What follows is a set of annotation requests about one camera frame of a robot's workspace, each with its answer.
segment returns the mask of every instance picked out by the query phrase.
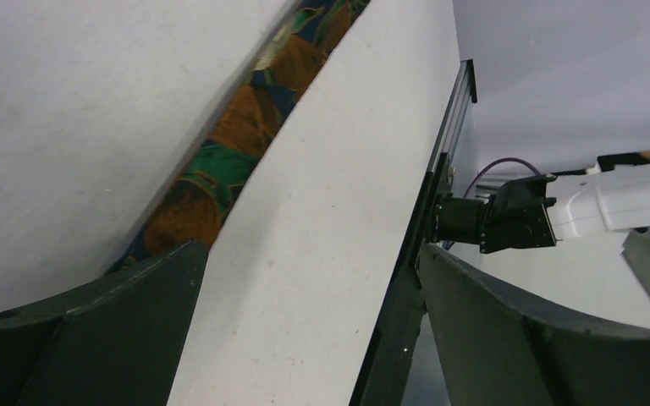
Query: white surface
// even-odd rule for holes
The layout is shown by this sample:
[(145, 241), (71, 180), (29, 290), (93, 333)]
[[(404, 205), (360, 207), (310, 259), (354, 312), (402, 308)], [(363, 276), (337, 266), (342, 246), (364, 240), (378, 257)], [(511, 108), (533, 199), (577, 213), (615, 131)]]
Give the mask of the white surface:
[(294, 0), (0, 0), (0, 310), (101, 275)]
[(545, 299), (606, 319), (650, 328), (650, 300), (620, 256), (626, 233), (594, 233), (553, 248), (505, 250), (481, 269)]
[(454, 0), (454, 11), (476, 70), (479, 168), (650, 150), (650, 1)]
[(547, 197), (557, 199), (547, 209), (557, 239), (650, 227), (650, 165), (562, 176), (547, 185)]
[(370, 3), (218, 237), (169, 404), (349, 402), (459, 61), (450, 1)]

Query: cable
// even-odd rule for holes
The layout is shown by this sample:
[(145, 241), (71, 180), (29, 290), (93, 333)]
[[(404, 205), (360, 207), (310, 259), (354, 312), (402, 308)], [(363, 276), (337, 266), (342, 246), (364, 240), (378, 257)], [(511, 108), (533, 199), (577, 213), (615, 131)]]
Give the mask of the cable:
[[(469, 186), (467, 186), (467, 189), (465, 190), (465, 194), (462, 195), (462, 197), (463, 197), (463, 198), (466, 198), (466, 197), (470, 194), (470, 192), (472, 191), (472, 189), (474, 189), (474, 187), (475, 187), (475, 185), (477, 184), (477, 182), (479, 182), (480, 180), (482, 180), (482, 178), (484, 178), (484, 175), (486, 175), (487, 172), (489, 172), (493, 167), (496, 167), (496, 166), (498, 166), (500, 163), (505, 163), (505, 162), (516, 162), (516, 163), (520, 163), (520, 164), (526, 166), (526, 167), (527, 167), (530, 171), (532, 171), (535, 175), (541, 175), (541, 174), (542, 174), (541, 172), (539, 172), (539, 169), (537, 169), (534, 165), (532, 165), (531, 163), (525, 161), (524, 159), (515, 158), (515, 157), (513, 157), (513, 156), (508, 156), (508, 157), (506, 157), (506, 158), (499, 158), (497, 161), (494, 161), (494, 162), (490, 163), (489, 165), (487, 165), (486, 167), (484, 167), (484, 168), (483, 168), (483, 169), (482, 169), (482, 170), (477, 174), (477, 176), (476, 176), (474, 179), (472, 179), (472, 182), (470, 183)], [(449, 249), (452, 248), (453, 245), (454, 245), (454, 241), (450, 241), (450, 242), (448, 242), (448, 243), (444, 243), (443, 247), (444, 247), (447, 251), (449, 251)]]

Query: colorful cloth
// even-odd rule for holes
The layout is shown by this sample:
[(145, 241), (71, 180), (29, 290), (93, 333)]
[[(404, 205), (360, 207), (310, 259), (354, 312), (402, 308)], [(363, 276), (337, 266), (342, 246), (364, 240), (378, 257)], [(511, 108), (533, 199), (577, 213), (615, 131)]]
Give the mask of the colorful cloth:
[(190, 239), (212, 244), (257, 163), (369, 0), (304, 0), (111, 271)]

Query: purple cable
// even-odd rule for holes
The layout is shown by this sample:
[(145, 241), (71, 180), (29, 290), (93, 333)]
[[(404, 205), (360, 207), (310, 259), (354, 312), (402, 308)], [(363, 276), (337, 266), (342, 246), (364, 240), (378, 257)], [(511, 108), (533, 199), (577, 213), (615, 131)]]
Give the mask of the purple cable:
[[(524, 159), (515, 158), (513, 156), (509, 156), (509, 157), (506, 157), (506, 158), (499, 158), (497, 161), (492, 162), (489, 165), (487, 165), (486, 167), (484, 167), (484, 169), (481, 170), (480, 173), (478, 173), (477, 176), (474, 179), (472, 179), (472, 182), (470, 183), (469, 186), (467, 186), (467, 190), (465, 190), (465, 194), (462, 197), (467, 197), (470, 194), (470, 192), (472, 191), (472, 188), (475, 187), (477, 182), (482, 180), (484, 175), (487, 174), (487, 172), (489, 172), (490, 169), (492, 169), (493, 167), (498, 166), (500, 163), (505, 163), (505, 162), (521, 163), (522, 165), (529, 168), (529, 170), (534, 172), (535, 175), (541, 175), (542, 174), (542, 173), (539, 172), (539, 170), (534, 165), (532, 165), (531, 163), (525, 161)], [(454, 242), (449, 242), (449, 243), (445, 244), (443, 247), (446, 250), (449, 250), (450, 248), (452, 248), (453, 245), (454, 245)]]

